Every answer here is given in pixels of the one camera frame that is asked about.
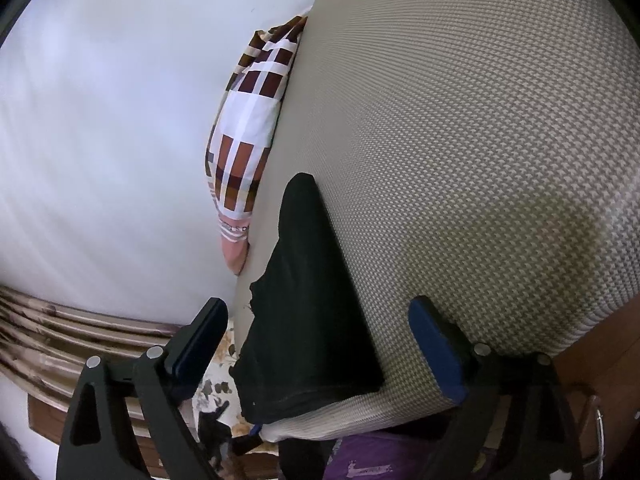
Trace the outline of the black pants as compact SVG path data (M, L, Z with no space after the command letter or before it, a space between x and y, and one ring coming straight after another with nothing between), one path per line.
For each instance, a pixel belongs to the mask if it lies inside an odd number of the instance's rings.
M254 320L232 370L244 418L272 424L374 393L384 373L319 188L285 188L276 246L250 284Z

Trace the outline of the purple clothing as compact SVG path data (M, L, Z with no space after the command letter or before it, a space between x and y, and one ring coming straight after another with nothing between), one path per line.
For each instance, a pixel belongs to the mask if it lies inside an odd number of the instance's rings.
M323 479L416 479L428 454L428 443L399 434L355 434L336 441Z

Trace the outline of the white floral pillow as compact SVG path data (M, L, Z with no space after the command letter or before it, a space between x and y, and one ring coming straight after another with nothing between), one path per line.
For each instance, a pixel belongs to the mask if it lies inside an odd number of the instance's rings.
M198 426L201 414L213 413L227 403L228 406L219 420L230 428L233 437L250 433L250 424L242 416L238 389L231 376L237 360L238 350L235 347L233 321L229 321L224 336L192 398L195 426Z

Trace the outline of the beige textured mattress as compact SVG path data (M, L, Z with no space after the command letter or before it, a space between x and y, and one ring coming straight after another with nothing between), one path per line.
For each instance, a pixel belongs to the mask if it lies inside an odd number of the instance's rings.
M312 174L385 373L265 426L329 440L440 412L419 295L501 352L558 354L639 291L639 49L608 0L316 0L259 187L250 283Z

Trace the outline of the pink brown patterned pillow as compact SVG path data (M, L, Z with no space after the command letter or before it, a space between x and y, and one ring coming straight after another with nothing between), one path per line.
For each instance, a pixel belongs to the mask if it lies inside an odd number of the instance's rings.
M222 255L235 275L242 272L250 250L258 186L307 18L296 15L254 32L224 89L206 144L204 168Z

